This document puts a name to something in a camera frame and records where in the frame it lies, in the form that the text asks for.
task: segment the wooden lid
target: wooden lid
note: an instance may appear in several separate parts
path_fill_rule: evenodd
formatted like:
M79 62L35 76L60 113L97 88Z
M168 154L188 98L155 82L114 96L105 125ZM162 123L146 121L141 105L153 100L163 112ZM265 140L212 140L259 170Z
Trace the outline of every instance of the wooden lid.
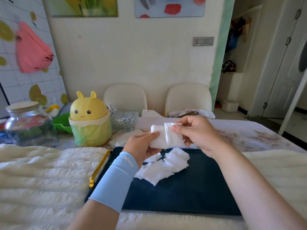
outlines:
M6 107L8 112L27 112L39 107L38 102L18 102Z

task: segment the pink cloth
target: pink cloth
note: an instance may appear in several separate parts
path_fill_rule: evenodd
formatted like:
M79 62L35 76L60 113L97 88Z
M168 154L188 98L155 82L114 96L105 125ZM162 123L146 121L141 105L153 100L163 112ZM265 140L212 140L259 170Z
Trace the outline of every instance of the pink cloth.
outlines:
M51 48L25 22L19 23L16 51L22 73L35 73L48 68L54 58Z

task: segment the glass jar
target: glass jar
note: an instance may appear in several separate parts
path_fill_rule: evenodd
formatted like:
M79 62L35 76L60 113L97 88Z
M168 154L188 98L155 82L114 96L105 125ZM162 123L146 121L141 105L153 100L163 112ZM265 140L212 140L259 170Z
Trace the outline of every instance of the glass jar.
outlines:
M6 107L10 118L5 131L13 144L21 147L55 147L59 143L52 118L38 102L20 102Z

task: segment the gray switch panel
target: gray switch panel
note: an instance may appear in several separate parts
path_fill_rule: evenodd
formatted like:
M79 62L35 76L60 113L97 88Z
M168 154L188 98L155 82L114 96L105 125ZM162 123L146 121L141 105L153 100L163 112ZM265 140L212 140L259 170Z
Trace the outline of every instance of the gray switch panel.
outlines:
M213 46L214 37L193 37L193 46Z

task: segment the dark blue tray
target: dark blue tray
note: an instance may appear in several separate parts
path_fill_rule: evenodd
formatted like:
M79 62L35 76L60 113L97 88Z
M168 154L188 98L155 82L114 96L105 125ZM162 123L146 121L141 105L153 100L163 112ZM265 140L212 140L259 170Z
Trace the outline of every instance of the dark blue tray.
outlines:
M84 202L88 200L122 149L116 147L113 150L94 187L89 189ZM163 150L162 158L170 151L171 149ZM241 216L216 161L199 149L184 149L184 151L190 155L189 166L186 169L159 181L156 186L144 179L134 178L122 209Z

